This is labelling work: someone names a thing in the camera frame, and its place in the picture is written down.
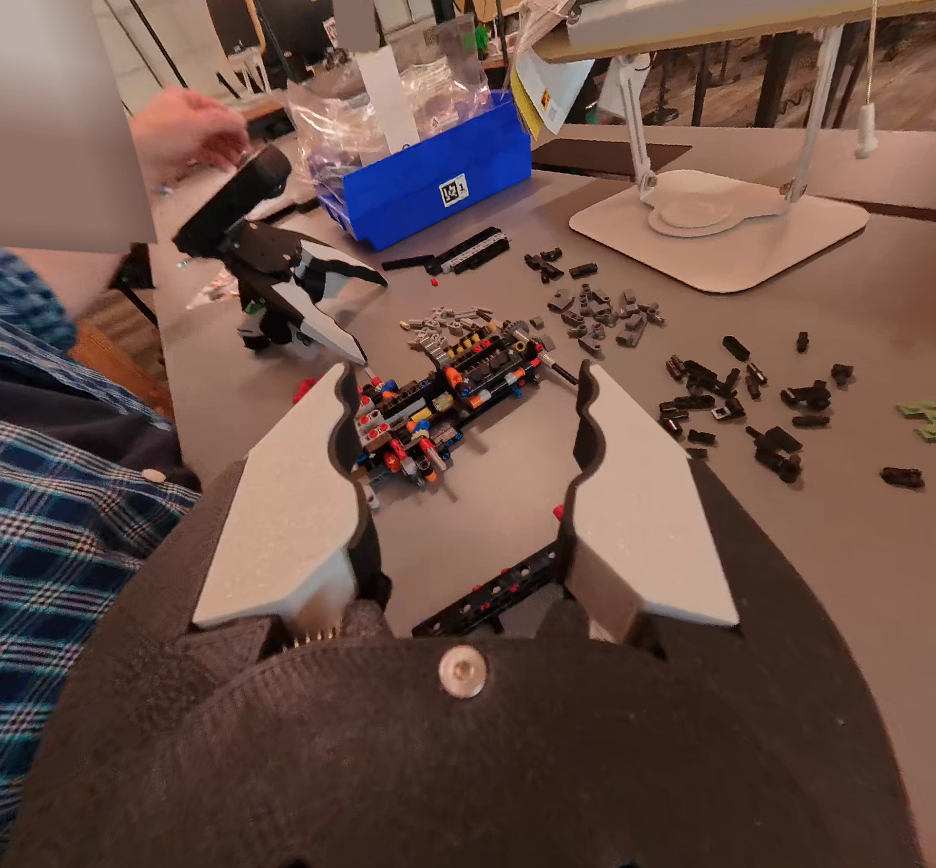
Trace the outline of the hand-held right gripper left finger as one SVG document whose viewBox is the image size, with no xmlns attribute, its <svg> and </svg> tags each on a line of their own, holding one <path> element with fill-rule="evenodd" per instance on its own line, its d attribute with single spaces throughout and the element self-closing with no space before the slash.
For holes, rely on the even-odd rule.
<svg viewBox="0 0 936 868">
<path fill-rule="evenodd" d="M 348 608 L 391 592 L 371 507 L 352 468 L 357 378 L 329 369 L 243 460 L 192 625 L 280 622 L 288 638 L 335 638 Z"/>
</svg>

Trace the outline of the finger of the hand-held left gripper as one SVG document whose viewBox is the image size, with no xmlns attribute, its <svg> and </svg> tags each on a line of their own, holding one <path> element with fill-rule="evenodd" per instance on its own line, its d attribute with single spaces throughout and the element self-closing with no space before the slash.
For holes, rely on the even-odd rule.
<svg viewBox="0 0 936 868">
<path fill-rule="evenodd" d="M 382 288 L 389 286 L 379 271 L 343 251 L 318 240 L 300 240 L 296 281 L 311 300 L 333 298 L 353 279 Z"/>
<path fill-rule="evenodd" d="M 357 338 L 337 324 L 332 316 L 322 312 L 309 293 L 296 282 L 282 282 L 282 300 L 298 319 L 295 325 L 298 326 L 300 335 L 310 338 L 350 363 L 358 366 L 367 364 L 367 356 Z"/>
</svg>

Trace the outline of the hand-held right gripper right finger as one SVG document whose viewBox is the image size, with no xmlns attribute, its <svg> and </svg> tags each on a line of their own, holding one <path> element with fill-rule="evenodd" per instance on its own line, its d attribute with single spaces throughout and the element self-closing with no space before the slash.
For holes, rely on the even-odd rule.
<svg viewBox="0 0 936 868">
<path fill-rule="evenodd" d="M 559 520 L 556 578 L 599 640 L 648 617 L 740 624 L 689 457 L 605 371 L 579 370 L 579 427 Z"/>
</svg>

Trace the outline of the pile of black lego pieces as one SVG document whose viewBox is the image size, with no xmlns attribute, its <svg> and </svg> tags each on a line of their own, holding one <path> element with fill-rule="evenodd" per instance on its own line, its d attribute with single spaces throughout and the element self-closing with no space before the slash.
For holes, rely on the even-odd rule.
<svg viewBox="0 0 936 868">
<path fill-rule="evenodd" d="M 779 400 L 791 414 L 789 427 L 758 429 L 750 423 L 748 406 L 766 398 L 766 372 L 734 336 L 725 336 L 721 345 L 739 363 L 723 376 L 694 359 L 676 354 L 666 358 L 664 369 L 682 392 L 659 404 L 658 424 L 673 440 L 684 444 L 689 458 L 698 461 L 708 459 L 719 438 L 712 431 L 693 427 L 693 414 L 706 414 L 716 424 L 741 425 L 752 443 L 755 462 L 785 485 L 796 485 L 803 473 L 803 443 L 798 431 L 824 430 L 831 425 L 833 390 L 843 390 L 854 382 L 855 367 L 835 363 L 825 378 L 783 387 Z"/>
</svg>

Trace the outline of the multicoloured lego build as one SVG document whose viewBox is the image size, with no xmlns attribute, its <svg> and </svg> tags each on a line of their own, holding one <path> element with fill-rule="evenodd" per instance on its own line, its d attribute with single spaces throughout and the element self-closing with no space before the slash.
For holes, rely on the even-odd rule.
<svg viewBox="0 0 936 868">
<path fill-rule="evenodd" d="M 398 384 L 369 368 L 358 387 L 355 421 L 361 453 L 353 476 L 375 509 L 376 485 L 400 476 L 417 488 L 441 483 L 453 449 L 479 416 L 510 399 L 521 399 L 545 371 L 571 386 L 578 379 L 548 353 L 543 337 L 521 322 L 481 322 L 458 342 L 435 330 L 419 333 L 413 347 L 424 349 L 431 369 L 419 380 Z"/>
</svg>

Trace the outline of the pile of light grey lego pieces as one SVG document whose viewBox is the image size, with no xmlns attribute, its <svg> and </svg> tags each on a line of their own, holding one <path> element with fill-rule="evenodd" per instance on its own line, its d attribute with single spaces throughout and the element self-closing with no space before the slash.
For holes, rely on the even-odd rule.
<svg viewBox="0 0 936 868">
<path fill-rule="evenodd" d="M 399 321 L 408 346 L 426 355 L 437 371 L 443 371 L 498 336 L 504 327 L 491 310 L 472 306 L 464 310 L 441 306 L 423 317 Z"/>
</svg>

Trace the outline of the black grey lego beam assembly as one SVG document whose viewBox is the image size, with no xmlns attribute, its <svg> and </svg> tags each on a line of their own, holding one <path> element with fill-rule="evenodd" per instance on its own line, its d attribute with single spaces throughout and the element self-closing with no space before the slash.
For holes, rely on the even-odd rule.
<svg viewBox="0 0 936 868">
<path fill-rule="evenodd" d="M 387 271 L 422 268 L 431 277 L 460 275 L 484 266 L 509 248 L 506 234 L 500 228 L 491 226 L 439 254 L 393 259 L 383 262 L 381 268 Z"/>
</svg>

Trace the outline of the black lego beam red pins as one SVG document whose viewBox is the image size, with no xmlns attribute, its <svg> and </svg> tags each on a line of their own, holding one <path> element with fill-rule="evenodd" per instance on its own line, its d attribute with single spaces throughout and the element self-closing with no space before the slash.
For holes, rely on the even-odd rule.
<svg viewBox="0 0 936 868">
<path fill-rule="evenodd" d="M 502 634 L 504 614 L 547 586 L 559 584 L 556 566 L 556 545 L 550 544 L 474 586 L 467 595 L 412 628 L 411 636 L 462 637 L 485 626 L 496 635 Z"/>
</svg>

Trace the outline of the pile of dark grey lego pieces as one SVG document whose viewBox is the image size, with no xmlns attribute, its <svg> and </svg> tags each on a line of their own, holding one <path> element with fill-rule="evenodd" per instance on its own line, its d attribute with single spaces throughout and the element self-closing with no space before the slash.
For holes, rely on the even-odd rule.
<svg viewBox="0 0 936 868">
<path fill-rule="evenodd" d="M 612 298 L 588 282 L 575 289 L 556 289 L 546 309 L 559 318 L 570 341 L 596 357 L 602 357 L 609 345 L 638 347 L 646 332 L 667 324 L 656 302 L 640 302 L 631 289 Z"/>
</svg>

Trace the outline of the green lego piece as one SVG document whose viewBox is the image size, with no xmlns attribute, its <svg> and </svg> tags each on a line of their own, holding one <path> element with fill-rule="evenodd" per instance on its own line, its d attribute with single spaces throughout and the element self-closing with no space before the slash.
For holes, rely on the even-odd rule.
<svg viewBox="0 0 936 868">
<path fill-rule="evenodd" d="M 925 442 L 935 443 L 935 401 L 924 399 L 895 405 L 897 413 L 916 423 L 915 432 Z"/>
</svg>

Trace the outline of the person's left hand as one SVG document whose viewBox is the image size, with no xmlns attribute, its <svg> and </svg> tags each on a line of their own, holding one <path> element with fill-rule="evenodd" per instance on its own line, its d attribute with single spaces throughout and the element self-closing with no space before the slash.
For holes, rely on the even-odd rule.
<svg viewBox="0 0 936 868">
<path fill-rule="evenodd" d="M 183 88 L 162 90 L 129 126 L 149 196 L 171 184 L 193 162 L 235 168 L 251 148 L 240 113 Z"/>
</svg>

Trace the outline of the clear plastic wrapper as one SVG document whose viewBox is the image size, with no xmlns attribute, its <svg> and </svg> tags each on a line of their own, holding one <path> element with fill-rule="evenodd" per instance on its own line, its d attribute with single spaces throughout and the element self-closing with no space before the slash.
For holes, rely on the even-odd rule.
<svg viewBox="0 0 936 868">
<path fill-rule="evenodd" d="M 239 281 L 228 270 L 221 270 L 204 285 L 186 305 L 188 311 L 216 302 L 240 297 Z"/>
</svg>

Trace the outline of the blue bin with tag label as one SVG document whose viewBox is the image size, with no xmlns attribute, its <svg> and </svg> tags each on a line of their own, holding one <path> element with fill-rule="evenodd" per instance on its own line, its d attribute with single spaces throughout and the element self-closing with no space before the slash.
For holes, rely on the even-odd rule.
<svg viewBox="0 0 936 868">
<path fill-rule="evenodd" d="M 352 172 L 342 196 L 323 186 L 316 195 L 345 232 L 381 252 L 531 174 L 531 138 L 510 92 L 497 90 L 485 113 Z"/>
</svg>

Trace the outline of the clear plastic bags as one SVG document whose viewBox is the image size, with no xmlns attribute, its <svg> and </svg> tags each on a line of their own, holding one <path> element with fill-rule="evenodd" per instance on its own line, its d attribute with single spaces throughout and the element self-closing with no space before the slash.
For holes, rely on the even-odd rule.
<svg viewBox="0 0 936 868">
<path fill-rule="evenodd" d="M 419 143 L 491 108 L 470 17 L 409 32 L 386 45 L 392 48 L 411 103 Z M 307 83 L 287 89 L 298 150 L 311 183 L 316 190 L 323 186 L 335 196 L 342 196 L 344 180 L 352 172 L 391 155 L 355 54 Z"/>
</svg>

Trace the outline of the white paper card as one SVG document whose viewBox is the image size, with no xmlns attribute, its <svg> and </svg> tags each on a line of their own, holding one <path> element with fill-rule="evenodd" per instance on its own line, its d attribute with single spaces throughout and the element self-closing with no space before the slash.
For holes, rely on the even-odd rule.
<svg viewBox="0 0 936 868">
<path fill-rule="evenodd" d="M 392 48 L 355 54 L 364 87 L 390 154 L 419 143 L 415 115 L 404 90 Z"/>
</svg>

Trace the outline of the black computer monitor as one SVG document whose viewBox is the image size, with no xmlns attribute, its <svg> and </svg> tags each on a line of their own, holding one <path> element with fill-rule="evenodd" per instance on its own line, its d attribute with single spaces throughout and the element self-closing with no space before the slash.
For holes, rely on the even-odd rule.
<svg viewBox="0 0 936 868">
<path fill-rule="evenodd" d="M 322 63 L 333 47 L 330 31 L 334 29 L 332 0 L 254 0 L 295 79 L 307 77 L 310 67 Z"/>
</svg>

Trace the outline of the blue plaid shirt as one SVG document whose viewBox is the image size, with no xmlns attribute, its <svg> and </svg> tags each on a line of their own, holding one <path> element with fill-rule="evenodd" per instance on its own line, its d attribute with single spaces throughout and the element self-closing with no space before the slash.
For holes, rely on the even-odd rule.
<svg viewBox="0 0 936 868">
<path fill-rule="evenodd" d="M 2 250 L 2 851 L 82 647 L 201 492 L 174 425 L 77 344 L 47 280 Z"/>
</svg>

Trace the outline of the yellow white paper leaflet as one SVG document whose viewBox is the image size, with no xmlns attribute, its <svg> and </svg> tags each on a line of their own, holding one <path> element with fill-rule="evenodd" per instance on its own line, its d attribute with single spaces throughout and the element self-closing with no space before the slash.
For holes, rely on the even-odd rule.
<svg viewBox="0 0 936 868">
<path fill-rule="evenodd" d="M 593 65 L 592 59 L 548 62 L 532 49 L 517 56 L 509 74 L 509 90 L 532 141 L 543 131 L 558 134 Z"/>
</svg>

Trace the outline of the white lamp stand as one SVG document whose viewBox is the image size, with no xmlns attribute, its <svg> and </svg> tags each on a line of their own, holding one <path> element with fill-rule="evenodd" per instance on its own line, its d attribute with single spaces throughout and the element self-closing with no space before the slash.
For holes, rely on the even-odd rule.
<svg viewBox="0 0 936 868">
<path fill-rule="evenodd" d="M 875 22 L 895 0 L 578 0 L 568 11 L 526 0 L 519 54 L 553 63 L 609 58 L 603 98 L 623 114 L 634 181 L 579 211 L 569 226 L 611 251 L 708 293 L 735 293 L 862 232 L 868 212 L 806 193 L 813 150 L 844 23 Z M 792 178 L 770 186 L 693 169 L 659 172 L 650 163 L 639 93 L 651 50 L 769 31 L 815 31 L 815 99 Z"/>
</svg>

